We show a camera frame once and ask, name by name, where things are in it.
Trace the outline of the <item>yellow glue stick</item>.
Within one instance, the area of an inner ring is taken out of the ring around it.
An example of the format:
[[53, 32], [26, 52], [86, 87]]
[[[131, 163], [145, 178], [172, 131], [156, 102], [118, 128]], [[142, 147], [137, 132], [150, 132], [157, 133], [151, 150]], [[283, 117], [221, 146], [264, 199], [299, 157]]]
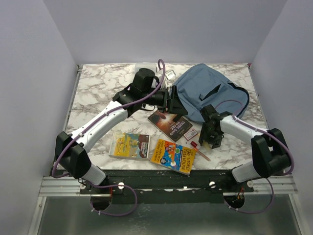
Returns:
[[206, 142], [205, 142], [203, 145], [204, 145], [207, 149], [212, 149], [211, 145], [209, 145], [209, 144], [206, 143]]

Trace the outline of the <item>orange pink pen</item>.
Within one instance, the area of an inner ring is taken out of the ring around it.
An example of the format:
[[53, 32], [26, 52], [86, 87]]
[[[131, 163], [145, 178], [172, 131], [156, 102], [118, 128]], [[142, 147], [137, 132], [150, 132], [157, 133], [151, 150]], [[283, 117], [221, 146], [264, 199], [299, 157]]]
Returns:
[[203, 158], [205, 158], [207, 161], [211, 161], [209, 157], [207, 157], [205, 154], [203, 154], [201, 151], [199, 151], [197, 148], [194, 147], [194, 150], [200, 154]]

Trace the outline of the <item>blue student backpack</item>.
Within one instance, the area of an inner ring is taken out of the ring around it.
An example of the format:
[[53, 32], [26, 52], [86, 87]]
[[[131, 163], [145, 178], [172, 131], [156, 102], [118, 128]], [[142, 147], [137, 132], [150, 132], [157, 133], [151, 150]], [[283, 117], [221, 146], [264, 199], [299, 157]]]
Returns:
[[191, 67], [174, 85], [188, 112], [186, 117], [193, 122], [204, 122], [200, 110], [210, 104], [219, 113], [228, 111], [239, 118], [242, 118], [249, 104], [246, 89], [205, 64]]

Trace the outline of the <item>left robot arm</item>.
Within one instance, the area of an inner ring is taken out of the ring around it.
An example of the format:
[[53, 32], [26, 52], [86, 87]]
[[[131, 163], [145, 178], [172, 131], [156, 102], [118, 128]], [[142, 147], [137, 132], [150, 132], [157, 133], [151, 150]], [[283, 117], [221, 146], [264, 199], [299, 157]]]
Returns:
[[176, 86], [171, 90], [161, 88], [162, 80], [147, 68], [141, 68], [134, 75], [132, 83], [117, 92], [106, 108], [71, 134], [61, 132], [56, 138], [55, 164], [52, 176], [57, 177], [57, 165], [61, 165], [75, 179], [83, 179], [91, 184], [97, 193], [104, 193], [109, 186], [106, 174], [95, 166], [88, 152], [107, 132], [117, 124], [152, 105], [160, 112], [179, 116], [187, 115], [179, 99]]

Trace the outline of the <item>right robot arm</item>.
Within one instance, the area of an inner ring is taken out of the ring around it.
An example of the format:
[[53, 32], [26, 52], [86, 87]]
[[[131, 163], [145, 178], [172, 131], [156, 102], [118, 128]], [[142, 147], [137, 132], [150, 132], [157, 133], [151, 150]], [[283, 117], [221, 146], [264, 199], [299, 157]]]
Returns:
[[225, 179], [225, 187], [229, 191], [237, 191], [247, 180], [267, 179], [293, 171], [293, 156], [279, 129], [258, 128], [228, 111], [218, 113], [212, 105], [203, 107], [200, 114], [204, 120], [200, 144], [206, 142], [214, 149], [221, 146], [225, 134], [230, 134], [251, 146], [251, 162], [233, 168]]

